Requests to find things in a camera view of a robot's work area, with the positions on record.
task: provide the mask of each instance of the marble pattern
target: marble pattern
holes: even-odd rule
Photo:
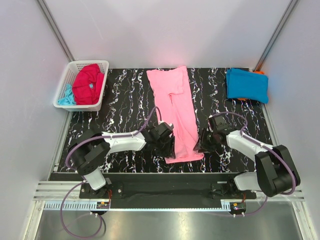
[[[143,125],[155,106],[153,91],[146,71],[148,69],[110,69],[99,112],[74,112],[64,143],[58,172],[71,172],[65,166],[71,140],[92,125],[105,132],[129,132]],[[227,99],[226,68],[188,68],[192,102],[199,128],[207,126],[207,117],[217,112],[235,112],[248,120],[246,133],[271,144],[266,120],[259,102]],[[233,126],[243,121],[236,116],[227,116]],[[157,122],[154,114],[150,125]],[[234,149],[221,146],[215,152],[206,153],[202,160],[166,164],[154,152],[124,151],[106,156],[101,166],[104,173],[213,173],[254,171],[253,161]]]

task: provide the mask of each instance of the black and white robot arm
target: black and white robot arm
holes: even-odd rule
[[[83,141],[98,136],[101,138],[81,145],[71,155],[76,172],[87,180],[93,190],[98,190],[106,184],[99,166],[104,164],[109,154],[130,150],[155,150],[155,154],[159,157],[175,157],[173,125],[166,122],[141,131],[124,133],[102,132],[93,126],[71,144],[69,151]]]
[[[209,127],[201,130],[194,150],[213,152],[218,145],[224,144],[241,152],[255,163],[256,172],[240,173],[233,179],[237,190],[262,191],[268,197],[273,197],[292,188],[292,175],[295,185],[300,184],[298,171],[285,146],[272,146],[245,133],[241,134],[240,130],[228,125],[221,115],[210,116],[208,123]],[[268,149],[281,157],[292,174]]]

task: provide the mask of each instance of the white laundry basket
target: white laundry basket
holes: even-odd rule
[[[99,101],[93,105],[59,105],[58,100],[65,97],[65,91],[67,89],[67,84],[70,84],[72,86],[74,84],[74,82],[76,80],[76,76],[80,72],[80,70],[83,67],[90,65],[90,64],[98,64],[101,73],[104,74]],[[103,98],[104,90],[105,90],[105,86],[106,86],[108,69],[109,69],[109,62],[104,61],[104,60],[84,60],[84,61],[69,62],[68,65],[65,67],[64,72],[62,74],[62,77],[61,77],[61,80],[60,80],[60,83],[58,86],[58,90],[57,90],[55,98],[54,98],[53,105],[56,108],[65,109],[69,112],[99,111],[101,109],[101,105],[102,105],[102,98]]]

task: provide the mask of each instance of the pink cloth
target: pink cloth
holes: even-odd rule
[[[198,132],[187,67],[169,71],[149,70],[146,74],[162,120],[173,124],[175,158],[166,158],[166,163],[202,159],[204,154],[193,150],[198,141]]]

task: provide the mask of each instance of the light blue cloth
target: light blue cloth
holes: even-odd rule
[[[62,106],[72,106],[76,105],[75,95],[72,92],[72,86],[70,84],[66,85],[66,90],[64,92],[64,98],[58,100],[58,104]]]
[[[263,74],[231,68],[226,71],[228,99],[252,99],[267,104],[268,77]]]

